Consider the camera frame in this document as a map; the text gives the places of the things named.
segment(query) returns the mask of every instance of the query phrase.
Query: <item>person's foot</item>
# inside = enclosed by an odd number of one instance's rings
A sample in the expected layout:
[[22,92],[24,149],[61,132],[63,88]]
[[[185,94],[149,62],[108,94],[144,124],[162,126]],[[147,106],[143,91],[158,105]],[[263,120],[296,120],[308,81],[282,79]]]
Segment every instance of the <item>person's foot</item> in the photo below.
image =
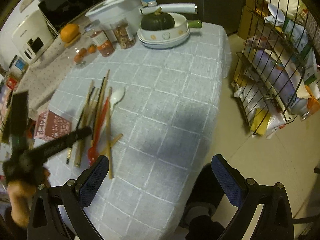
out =
[[191,220],[197,216],[212,217],[223,195],[223,189],[212,172],[211,164],[208,163],[196,179],[179,225],[188,228]]

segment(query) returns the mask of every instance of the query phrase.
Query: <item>glass jar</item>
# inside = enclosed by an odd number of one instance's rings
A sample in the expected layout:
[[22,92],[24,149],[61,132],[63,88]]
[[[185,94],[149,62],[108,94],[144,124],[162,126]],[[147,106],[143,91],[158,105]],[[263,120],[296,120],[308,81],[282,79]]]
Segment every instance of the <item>glass jar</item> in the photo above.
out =
[[81,38],[72,44],[68,50],[68,58],[77,67],[84,67],[91,63],[99,54],[97,46],[90,37],[82,35]]
[[134,36],[131,33],[130,26],[126,18],[119,22],[110,24],[110,26],[121,49],[131,48],[135,44]]
[[84,30],[90,36],[94,44],[97,45],[97,49],[103,57],[108,57],[115,51],[111,41],[108,40],[106,34],[101,28],[99,20],[95,20],[88,24],[84,27]]

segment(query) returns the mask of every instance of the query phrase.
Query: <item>pumpkin stem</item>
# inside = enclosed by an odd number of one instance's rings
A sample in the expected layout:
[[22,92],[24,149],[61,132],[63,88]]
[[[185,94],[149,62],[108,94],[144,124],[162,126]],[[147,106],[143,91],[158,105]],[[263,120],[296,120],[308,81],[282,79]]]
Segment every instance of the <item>pumpkin stem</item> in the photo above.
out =
[[162,13],[161,7],[159,7],[157,10],[155,10],[154,14],[155,15],[160,15]]

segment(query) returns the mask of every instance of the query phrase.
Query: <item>stacked plates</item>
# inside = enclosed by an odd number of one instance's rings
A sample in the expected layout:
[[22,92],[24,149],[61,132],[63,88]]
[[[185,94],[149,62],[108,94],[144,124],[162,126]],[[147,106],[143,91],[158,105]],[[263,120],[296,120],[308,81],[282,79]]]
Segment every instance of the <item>stacked plates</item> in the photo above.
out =
[[185,42],[188,37],[190,36],[190,29],[187,30],[187,32],[177,38],[169,39],[166,41],[148,41],[143,38],[141,30],[139,29],[137,32],[138,38],[141,41],[141,43],[151,49],[169,49],[175,46],[178,46]]

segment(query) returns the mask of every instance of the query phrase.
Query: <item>cardboard box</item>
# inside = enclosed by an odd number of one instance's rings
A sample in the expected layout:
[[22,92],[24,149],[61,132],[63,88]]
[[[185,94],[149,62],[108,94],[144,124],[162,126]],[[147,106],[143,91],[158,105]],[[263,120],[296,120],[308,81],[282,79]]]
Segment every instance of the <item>cardboard box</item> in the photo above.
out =
[[246,0],[245,6],[242,8],[242,15],[237,35],[246,40],[250,32],[249,37],[254,35],[254,31],[257,24],[257,18],[252,16],[250,11],[254,11],[256,6],[256,0]]
[[247,6],[242,8],[242,15],[240,20],[240,25],[238,28],[237,35],[246,40],[248,37],[252,37],[255,32],[255,28],[257,26],[258,18],[251,13],[252,9]]
[[70,133],[70,131],[70,121],[51,111],[45,111],[38,117],[34,138],[51,141]]

